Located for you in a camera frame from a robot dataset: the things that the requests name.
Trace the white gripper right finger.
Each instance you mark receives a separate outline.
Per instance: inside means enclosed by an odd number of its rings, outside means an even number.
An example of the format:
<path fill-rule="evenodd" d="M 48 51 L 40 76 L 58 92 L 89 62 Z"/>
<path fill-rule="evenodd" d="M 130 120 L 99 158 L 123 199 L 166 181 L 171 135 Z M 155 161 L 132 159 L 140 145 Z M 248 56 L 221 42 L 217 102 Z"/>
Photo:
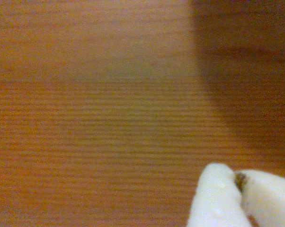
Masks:
<path fill-rule="evenodd" d="M 285 227 L 285 178 L 257 170 L 237 172 L 241 207 L 260 227 Z"/>

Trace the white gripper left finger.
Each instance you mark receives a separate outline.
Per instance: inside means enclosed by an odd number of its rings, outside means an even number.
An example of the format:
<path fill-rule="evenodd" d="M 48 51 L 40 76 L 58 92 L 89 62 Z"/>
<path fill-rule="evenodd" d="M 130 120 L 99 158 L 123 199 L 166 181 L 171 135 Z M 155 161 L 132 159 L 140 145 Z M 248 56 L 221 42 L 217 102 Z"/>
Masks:
<path fill-rule="evenodd" d="M 225 164 L 208 164 L 199 177 L 187 226 L 250 227 L 240 203 L 233 170 Z"/>

